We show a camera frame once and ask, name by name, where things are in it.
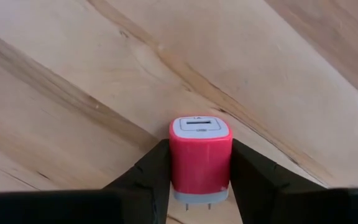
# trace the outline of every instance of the red charger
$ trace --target red charger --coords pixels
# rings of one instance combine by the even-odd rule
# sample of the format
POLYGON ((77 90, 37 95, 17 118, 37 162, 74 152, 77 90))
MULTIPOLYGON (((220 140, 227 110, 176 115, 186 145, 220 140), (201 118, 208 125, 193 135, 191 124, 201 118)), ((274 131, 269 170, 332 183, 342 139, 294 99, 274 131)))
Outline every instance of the red charger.
POLYGON ((170 124, 174 197, 186 204, 227 198, 232 131, 213 116, 177 118, 170 124))

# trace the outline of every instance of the wooden board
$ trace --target wooden board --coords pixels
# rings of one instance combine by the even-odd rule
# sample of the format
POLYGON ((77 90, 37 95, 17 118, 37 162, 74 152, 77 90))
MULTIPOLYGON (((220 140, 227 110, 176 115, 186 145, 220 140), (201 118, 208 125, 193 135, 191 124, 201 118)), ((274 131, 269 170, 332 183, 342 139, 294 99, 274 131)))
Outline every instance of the wooden board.
MULTIPOLYGON (((0 0, 0 191, 100 188, 177 116, 358 185, 358 91, 266 2, 0 0)), ((170 222, 239 223, 232 195, 170 222)))

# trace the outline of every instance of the white charger top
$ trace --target white charger top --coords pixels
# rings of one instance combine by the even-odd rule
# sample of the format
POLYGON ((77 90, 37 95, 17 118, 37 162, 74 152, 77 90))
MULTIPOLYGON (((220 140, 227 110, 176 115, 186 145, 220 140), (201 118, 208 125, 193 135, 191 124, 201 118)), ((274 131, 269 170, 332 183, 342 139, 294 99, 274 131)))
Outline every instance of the white charger top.
POLYGON ((210 139, 229 135, 229 127, 214 116, 182 117, 173 121, 173 132, 180 138, 210 139))

